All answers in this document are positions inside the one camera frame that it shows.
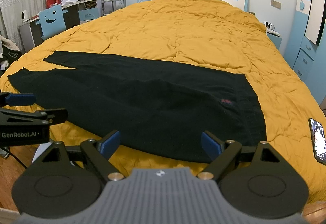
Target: headphones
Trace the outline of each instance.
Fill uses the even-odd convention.
[[[275,26],[272,23],[269,24],[268,22],[265,21],[263,24],[265,25],[266,28],[275,30]]]

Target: screw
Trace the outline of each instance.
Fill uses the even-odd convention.
[[[200,180],[211,180],[214,178],[214,175],[210,172],[201,172],[197,175]]]
[[[111,181],[120,181],[124,178],[124,176],[121,173],[110,173],[108,175],[108,179]]]

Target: black pants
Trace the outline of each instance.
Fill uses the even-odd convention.
[[[192,162],[209,162],[200,135],[254,146],[266,140],[258,97],[243,74],[111,54],[55,51],[44,59],[76,69],[9,76],[44,108],[98,136],[118,129],[122,145]]]

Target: yellow quilt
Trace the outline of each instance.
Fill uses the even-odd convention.
[[[326,119],[307,86],[290,69],[251,15],[219,0],[154,0],[131,5],[109,16],[69,29],[32,49],[0,78],[2,91],[17,92],[7,76],[64,68],[44,62],[54,50],[120,54],[169,60],[244,73],[258,95],[267,140],[299,172],[310,189],[309,202],[326,200],[326,166],[314,159],[308,119],[326,128]],[[40,107],[17,107],[35,111]],[[51,137],[77,145],[95,135],[69,123],[51,127]],[[135,167],[205,164],[176,161],[120,146],[110,159],[125,175]]]

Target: wall outlet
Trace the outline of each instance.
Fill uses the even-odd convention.
[[[282,4],[280,2],[276,2],[275,0],[271,1],[271,6],[281,9]]]

